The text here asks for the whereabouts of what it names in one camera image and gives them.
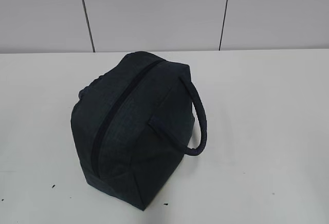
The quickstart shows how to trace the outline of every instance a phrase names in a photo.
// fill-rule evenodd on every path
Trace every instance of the zipper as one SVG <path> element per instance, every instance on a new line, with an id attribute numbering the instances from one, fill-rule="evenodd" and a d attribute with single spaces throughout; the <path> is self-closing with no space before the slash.
<path id="1" fill-rule="evenodd" d="M 128 87 L 124 90 L 124 92 L 121 94 L 121 96 L 117 99 L 117 101 L 114 103 L 112 108 L 107 113 L 104 121 L 100 125 L 100 128 L 95 136 L 94 142 L 93 142 L 93 149 L 92 149 L 92 155 L 91 155 L 91 162 L 92 162 L 92 168 L 95 173 L 95 175 L 100 178 L 99 175 L 99 167 L 98 167 L 98 161 L 99 161 L 99 154 L 100 154 L 100 148 L 102 146 L 102 142 L 105 136 L 105 133 L 110 126 L 111 122 L 114 119 L 115 114 L 123 104 L 123 102 L 127 99 L 129 94 L 137 87 L 137 85 L 140 83 L 140 81 L 145 77 L 145 75 L 152 70 L 157 64 L 162 62 L 163 60 L 158 60 L 147 67 L 145 67 L 138 75 L 134 77 L 134 79 L 131 81 L 131 83 L 128 85 Z"/>

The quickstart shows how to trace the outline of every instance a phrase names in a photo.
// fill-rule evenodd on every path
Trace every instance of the dark navy bag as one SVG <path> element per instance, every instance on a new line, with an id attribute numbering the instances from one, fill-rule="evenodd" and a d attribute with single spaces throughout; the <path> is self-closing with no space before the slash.
<path id="1" fill-rule="evenodd" d="M 184 154 L 206 146 L 207 120 L 188 65 L 127 54 L 79 93 L 71 128 L 87 183 L 144 210 Z M 201 142 L 188 148 L 194 104 Z"/>

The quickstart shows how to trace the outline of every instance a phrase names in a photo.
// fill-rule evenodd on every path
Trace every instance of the fabric bag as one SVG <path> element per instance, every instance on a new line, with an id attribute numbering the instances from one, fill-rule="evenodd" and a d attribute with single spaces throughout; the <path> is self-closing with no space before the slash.
<path id="1" fill-rule="evenodd" d="M 206 146 L 207 120 L 188 65 L 127 54 L 79 92 L 71 128 L 87 183 L 144 210 L 184 154 Z M 201 142 L 188 148 L 194 117 Z"/>

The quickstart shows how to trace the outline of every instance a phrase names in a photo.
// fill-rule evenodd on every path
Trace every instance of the handle attachment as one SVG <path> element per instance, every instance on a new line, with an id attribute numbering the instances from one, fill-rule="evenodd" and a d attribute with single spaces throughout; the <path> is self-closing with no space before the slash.
<path id="1" fill-rule="evenodd" d="M 197 148 L 188 148 L 184 144 L 180 143 L 175 136 L 166 128 L 166 125 L 156 117 L 152 117 L 150 120 L 150 125 L 156 132 L 166 135 L 173 145 L 178 148 L 182 153 L 189 156 L 198 156 L 206 147 L 207 142 L 207 118 L 205 109 L 202 105 L 200 96 L 190 80 L 187 80 L 184 77 L 180 77 L 183 85 L 189 93 L 190 98 L 192 99 L 193 105 L 195 107 L 196 115 L 199 120 L 200 130 L 201 130 L 201 140 Z"/>

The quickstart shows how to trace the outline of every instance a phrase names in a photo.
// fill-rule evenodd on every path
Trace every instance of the white wall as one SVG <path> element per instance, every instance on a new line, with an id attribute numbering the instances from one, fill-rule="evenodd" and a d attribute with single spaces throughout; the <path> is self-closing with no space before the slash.
<path id="1" fill-rule="evenodd" d="M 329 0 L 228 0 L 221 49 L 329 48 Z"/>
<path id="2" fill-rule="evenodd" d="M 218 50 L 226 0 L 85 0 L 97 51 Z"/>
<path id="3" fill-rule="evenodd" d="M 0 0 L 0 53 L 91 52 L 81 0 Z"/>
<path id="4" fill-rule="evenodd" d="M 329 0 L 228 0 L 221 49 L 328 48 Z M 96 51 L 218 50 L 226 0 L 85 0 Z M 81 0 L 0 0 L 0 53 L 91 52 Z"/>

